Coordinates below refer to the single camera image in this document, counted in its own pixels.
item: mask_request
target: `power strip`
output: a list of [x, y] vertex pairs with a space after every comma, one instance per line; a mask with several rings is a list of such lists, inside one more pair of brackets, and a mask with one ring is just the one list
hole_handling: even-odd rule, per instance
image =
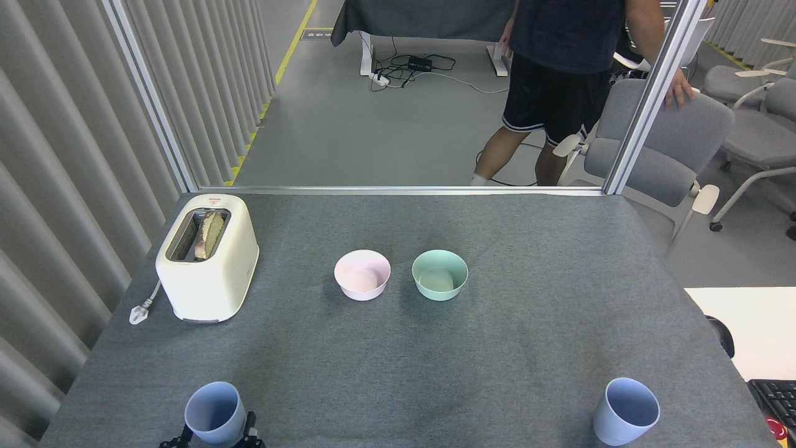
[[373, 82], [375, 82], [376, 84], [378, 84], [378, 85], [380, 85], [382, 87], [384, 87], [385, 85], [390, 83], [389, 78], [387, 78], [385, 76], [377, 75], [375, 73], [370, 73], [369, 76], [370, 76], [370, 79], [373, 80]]

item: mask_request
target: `hand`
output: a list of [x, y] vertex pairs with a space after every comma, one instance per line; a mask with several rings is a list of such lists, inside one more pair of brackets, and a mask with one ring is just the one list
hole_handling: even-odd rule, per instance
[[500, 36], [500, 40], [497, 41], [497, 46], [503, 50], [503, 55], [509, 58], [514, 54], [514, 51], [509, 48], [509, 39], [511, 39], [512, 30], [514, 30], [514, 18], [510, 18], [509, 21], [506, 22], [503, 35]]
[[685, 79], [683, 71], [677, 69], [677, 71], [674, 72], [672, 84], [669, 85], [669, 91], [666, 93], [666, 100], [664, 104], [666, 105], [666, 108], [671, 108], [673, 100], [676, 100], [677, 106], [682, 108], [685, 106], [686, 97], [688, 97], [689, 100], [693, 100], [697, 97], [697, 95], [693, 88], [691, 88], [689, 81]]

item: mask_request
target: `white sock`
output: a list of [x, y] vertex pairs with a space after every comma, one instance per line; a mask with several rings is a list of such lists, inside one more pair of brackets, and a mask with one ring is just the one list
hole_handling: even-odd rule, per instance
[[483, 177], [473, 173], [473, 178], [470, 179], [470, 186], [471, 187], [483, 187], [489, 182], [489, 179], [484, 179]]

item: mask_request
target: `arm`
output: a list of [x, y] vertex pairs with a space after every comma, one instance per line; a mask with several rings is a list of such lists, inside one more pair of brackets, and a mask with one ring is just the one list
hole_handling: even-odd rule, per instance
[[511, 38], [511, 32], [514, 30], [514, 19], [517, 17], [517, 9], [520, 7], [520, 0], [516, 0], [514, 2], [514, 12], [511, 13], [511, 18], [505, 24], [505, 28], [503, 29], [503, 35], [500, 36], [500, 40], [497, 41], [497, 44], [503, 49], [503, 54], [506, 57], [511, 57], [513, 51], [509, 48], [509, 39]]
[[[630, 37], [642, 56], [652, 65], [657, 52], [663, 43], [663, 13], [657, 0], [626, 0], [625, 15]], [[666, 107], [671, 107], [673, 100], [677, 106], [685, 106], [685, 98], [693, 100], [696, 94], [682, 70], [677, 69], [666, 93]]]

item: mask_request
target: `plastic cup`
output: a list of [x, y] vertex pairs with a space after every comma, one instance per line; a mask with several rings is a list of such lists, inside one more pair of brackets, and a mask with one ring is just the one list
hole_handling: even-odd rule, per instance
[[603, 443], [619, 446], [641, 437], [660, 417], [661, 407], [647, 386], [617, 378], [608, 383], [597, 403], [592, 426]]
[[346, 296], [369, 301], [384, 292], [390, 272], [390, 262], [384, 255], [367, 249], [354, 250], [338, 260], [334, 280]]
[[238, 390], [224, 381], [200, 387], [185, 405], [185, 424], [210, 445], [235, 445], [246, 426], [246, 410]]
[[467, 263], [459, 255], [447, 250], [423, 252], [412, 263], [412, 276], [417, 290], [433, 301], [456, 297], [467, 281], [468, 274]]

